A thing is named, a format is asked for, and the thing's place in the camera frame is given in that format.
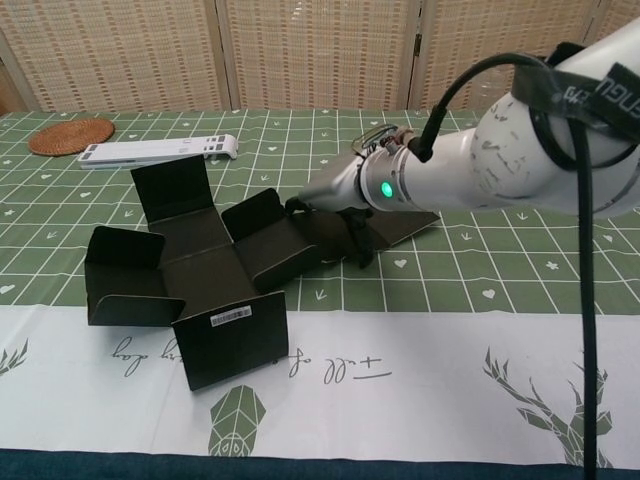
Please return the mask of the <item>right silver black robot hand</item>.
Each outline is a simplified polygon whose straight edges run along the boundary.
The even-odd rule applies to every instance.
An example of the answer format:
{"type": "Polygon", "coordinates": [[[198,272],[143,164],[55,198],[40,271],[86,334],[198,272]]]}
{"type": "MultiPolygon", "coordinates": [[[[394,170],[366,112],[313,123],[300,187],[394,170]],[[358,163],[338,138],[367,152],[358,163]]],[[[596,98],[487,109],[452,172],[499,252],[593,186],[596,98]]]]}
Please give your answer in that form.
{"type": "Polygon", "coordinates": [[[360,186],[364,162],[365,159],[358,154],[338,155],[284,204],[287,215],[296,211],[339,215],[355,246],[360,268],[369,266],[374,257],[374,244],[368,225],[373,212],[360,186]]]}

